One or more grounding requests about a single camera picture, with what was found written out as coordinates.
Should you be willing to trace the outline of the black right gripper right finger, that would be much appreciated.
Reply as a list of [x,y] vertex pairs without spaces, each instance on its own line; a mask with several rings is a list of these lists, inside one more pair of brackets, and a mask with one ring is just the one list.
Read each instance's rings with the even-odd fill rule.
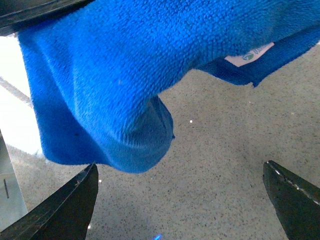
[[320,238],[320,189],[270,160],[263,164],[263,183],[289,240]]

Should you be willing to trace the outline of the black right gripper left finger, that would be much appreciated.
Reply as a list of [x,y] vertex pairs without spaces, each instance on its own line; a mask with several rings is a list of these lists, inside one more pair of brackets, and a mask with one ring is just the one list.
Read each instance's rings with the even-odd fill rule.
[[99,183],[92,163],[31,210],[1,231],[2,240],[84,240],[91,222]]

